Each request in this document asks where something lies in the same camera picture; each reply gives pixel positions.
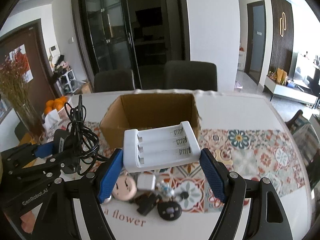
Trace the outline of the white battery charger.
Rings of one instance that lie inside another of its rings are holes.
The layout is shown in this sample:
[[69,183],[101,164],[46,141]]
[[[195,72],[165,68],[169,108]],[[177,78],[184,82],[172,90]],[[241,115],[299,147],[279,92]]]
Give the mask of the white battery charger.
[[123,163],[130,172],[160,170],[199,161],[201,150],[188,121],[124,132]]

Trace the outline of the black rectangular adapter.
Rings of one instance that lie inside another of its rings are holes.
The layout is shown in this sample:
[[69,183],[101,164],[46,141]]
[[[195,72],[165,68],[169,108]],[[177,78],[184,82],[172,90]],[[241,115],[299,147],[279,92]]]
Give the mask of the black rectangular adapter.
[[160,194],[144,193],[129,201],[130,204],[137,204],[137,212],[140,215],[146,216],[160,201],[162,197]]

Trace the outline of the beige deer alarm clock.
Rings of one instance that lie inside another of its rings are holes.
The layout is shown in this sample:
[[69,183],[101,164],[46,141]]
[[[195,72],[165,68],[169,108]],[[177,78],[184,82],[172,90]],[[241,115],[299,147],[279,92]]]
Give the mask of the beige deer alarm clock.
[[112,196],[117,200],[129,201],[134,198],[137,193],[137,186],[134,178],[125,171],[120,175],[112,190]]

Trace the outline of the white tissue pack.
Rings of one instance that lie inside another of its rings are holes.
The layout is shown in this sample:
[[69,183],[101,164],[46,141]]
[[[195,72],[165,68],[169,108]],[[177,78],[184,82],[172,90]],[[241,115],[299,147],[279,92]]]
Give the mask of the white tissue pack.
[[49,112],[43,119],[43,127],[46,133],[46,136],[49,135],[50,131],[57,126],[62,119],[60,118],[58,111],[56,109]]

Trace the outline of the white cube charger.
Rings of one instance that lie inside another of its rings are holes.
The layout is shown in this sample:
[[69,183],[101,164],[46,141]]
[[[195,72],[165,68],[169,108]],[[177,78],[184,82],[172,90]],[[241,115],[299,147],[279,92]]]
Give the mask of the white cube charger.
[[156,176],[142,173],[137,179],[137,189],[141,191],[153,191],[156,187]]

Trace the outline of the small black round knob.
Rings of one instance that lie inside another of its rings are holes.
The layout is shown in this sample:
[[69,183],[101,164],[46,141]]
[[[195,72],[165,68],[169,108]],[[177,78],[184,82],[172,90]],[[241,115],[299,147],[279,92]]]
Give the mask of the small black round knob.
[[188,193],[188,191],[182,191],[181,193],[180,193],[180,199],[181,200],[185,200],[185,199],[188,199],[189,198],[189,193]]

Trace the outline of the patterned tile table runner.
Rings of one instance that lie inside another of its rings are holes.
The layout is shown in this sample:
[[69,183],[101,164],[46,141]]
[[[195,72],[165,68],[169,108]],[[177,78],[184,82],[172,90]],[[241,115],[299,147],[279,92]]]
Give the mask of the patterned tile table runner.
[[[270,179],[282,197],[305,185],[303,165],[291,138],[280,130],[203,129],[198,138],[200,148],[208,148],[217,161],[243,178]],[[199,163],[152,171],[159,181],[174,189],[184,212],[219,212],[223,204],[214,197]],[[189,198],[180,199],[188,191]]]

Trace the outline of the white basket of oranges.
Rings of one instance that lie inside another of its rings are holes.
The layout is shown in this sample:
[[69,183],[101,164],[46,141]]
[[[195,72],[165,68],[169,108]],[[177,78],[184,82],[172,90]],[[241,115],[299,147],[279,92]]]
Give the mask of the white basket of oranges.
[[65,103],[69,103],[70,105],[72,105],[70,96],[61,96],[60,98],[54,100],[48,100],[44,108],[44,116],[46,116],[53,110],[57,110],[57,113],[61,119],[66,118],[67,111],[65,109]]

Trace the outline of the small astronaut figurine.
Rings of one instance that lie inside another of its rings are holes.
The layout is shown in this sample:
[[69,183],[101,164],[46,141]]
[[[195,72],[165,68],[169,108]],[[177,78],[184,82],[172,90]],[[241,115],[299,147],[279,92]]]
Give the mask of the small astronaut figurine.
[[165,181],[160,181],[156,184],[157,191],[167,198],[173,198],[175,196],[174,189]]

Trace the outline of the brown cardboard box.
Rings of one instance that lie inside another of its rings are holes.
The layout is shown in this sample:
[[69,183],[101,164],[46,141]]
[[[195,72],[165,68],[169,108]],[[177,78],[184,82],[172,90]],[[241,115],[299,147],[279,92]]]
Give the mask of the brown cardboard box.
[[200,117],[193,94],[127,94],[114,100],[100,122],[110,148],[121,148],[128,129],[152,129],[188,121],[195,137]]

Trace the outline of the white shoe rack shelf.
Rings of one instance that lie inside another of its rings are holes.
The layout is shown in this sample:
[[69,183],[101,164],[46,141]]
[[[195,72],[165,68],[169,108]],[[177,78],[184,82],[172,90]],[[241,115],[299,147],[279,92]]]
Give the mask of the white shoe rack shelf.
[[76,79],[72,70],[61,70],[58,81],[63,95],[73,94],[76,91]]

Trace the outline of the vase with dried flowers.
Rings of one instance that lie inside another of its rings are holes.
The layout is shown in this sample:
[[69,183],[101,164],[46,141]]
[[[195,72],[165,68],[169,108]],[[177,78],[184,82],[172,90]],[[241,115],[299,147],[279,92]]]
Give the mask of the vase with dried flowers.
[[1,63],[1,92],[10,102],[30,135],[39,140],[44,133],[40,115],[29,99],[27,57],[20,50],[6,56]]

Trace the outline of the dark chair left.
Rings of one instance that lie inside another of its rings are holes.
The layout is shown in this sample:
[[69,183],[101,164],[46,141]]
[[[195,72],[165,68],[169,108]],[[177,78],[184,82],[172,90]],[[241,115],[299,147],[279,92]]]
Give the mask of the dark chair left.
[[117,92],[135,90],[133,71],[116,69],[99,72],[94,77],[94,92]]

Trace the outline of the dark chair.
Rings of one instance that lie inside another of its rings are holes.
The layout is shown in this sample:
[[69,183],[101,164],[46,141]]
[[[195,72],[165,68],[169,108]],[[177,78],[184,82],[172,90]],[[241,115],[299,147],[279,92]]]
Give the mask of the dark chair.
[[133,71],[116,69],[99,72],[94,77],[94,92],[117,92],[135,90]]
[[201,61],[168,61],[164,66],[163,88],[217,92],[217,67]]

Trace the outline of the dark chair right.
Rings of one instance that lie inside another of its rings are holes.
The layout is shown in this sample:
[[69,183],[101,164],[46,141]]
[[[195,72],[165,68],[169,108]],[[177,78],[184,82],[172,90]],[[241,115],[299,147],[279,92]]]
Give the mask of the dark chair right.
[[217,67],[201,61],[168,61],[164,66],[163,88],[217,92]]

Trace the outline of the brown entrance door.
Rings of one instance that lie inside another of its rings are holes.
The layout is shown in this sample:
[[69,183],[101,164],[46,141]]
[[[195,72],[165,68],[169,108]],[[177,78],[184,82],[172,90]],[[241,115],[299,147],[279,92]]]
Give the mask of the brown entrance door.
[[39,118],[61,93],[52,81],[40,20],[1,37],[1,93],[15,110],[28,106]]

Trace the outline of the white low tv console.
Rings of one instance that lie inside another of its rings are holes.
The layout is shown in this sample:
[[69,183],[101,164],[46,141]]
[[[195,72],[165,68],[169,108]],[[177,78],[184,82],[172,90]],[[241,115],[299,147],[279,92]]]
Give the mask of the white low tv console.
[[299,87],[291,88],[277,84],[268,76],[265,79],[263,91],[270,93],[270,101],[273,97],[286,98],[288,100],[311,105],[313,109],[316,109],[319,104],[319,96],[302,91]]

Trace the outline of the black glass cabinet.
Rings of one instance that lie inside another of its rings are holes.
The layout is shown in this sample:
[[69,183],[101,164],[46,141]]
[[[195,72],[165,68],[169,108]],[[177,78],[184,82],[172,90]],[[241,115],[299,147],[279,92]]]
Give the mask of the black glass cabinet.
[[139,89],[162,88],[164,66],[190,59],[187,0],[71,0],[90,83],[130,72]]

